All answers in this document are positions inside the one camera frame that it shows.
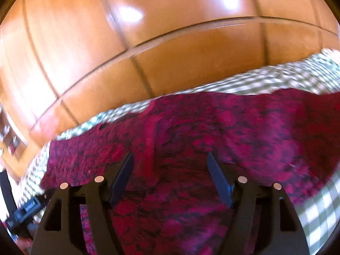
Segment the person's left hand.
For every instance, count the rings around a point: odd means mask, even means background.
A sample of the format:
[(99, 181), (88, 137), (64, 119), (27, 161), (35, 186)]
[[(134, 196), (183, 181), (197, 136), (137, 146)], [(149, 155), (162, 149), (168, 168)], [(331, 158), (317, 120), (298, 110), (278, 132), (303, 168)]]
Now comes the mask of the person's left hand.
[(29, 250), (32, 247), (33, 241), (29, 238), (17, 238), (15, 240), (16, 245), (23, 252), (23, 254), (29, 254)]

